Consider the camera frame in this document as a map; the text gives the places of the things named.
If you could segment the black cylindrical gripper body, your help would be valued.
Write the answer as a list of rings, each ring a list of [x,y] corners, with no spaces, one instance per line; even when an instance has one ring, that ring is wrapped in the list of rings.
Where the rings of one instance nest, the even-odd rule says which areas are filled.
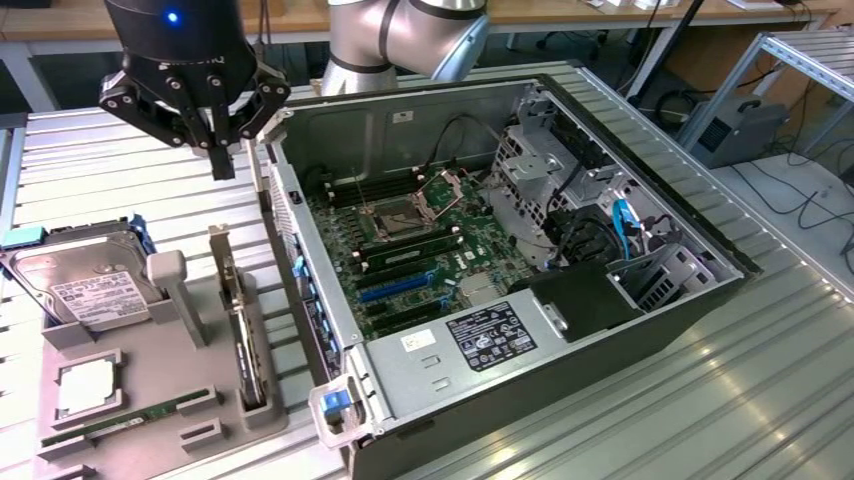
[[[114,116],[146,116],[141,92],[166,104],[183,93],[193,107],[210,107],[210,76],[220,79],[226,105],[256,87],[257,61],[236,1],[107,1],[105,7],[123,53],[122,74],[102,86],[102,108]]]

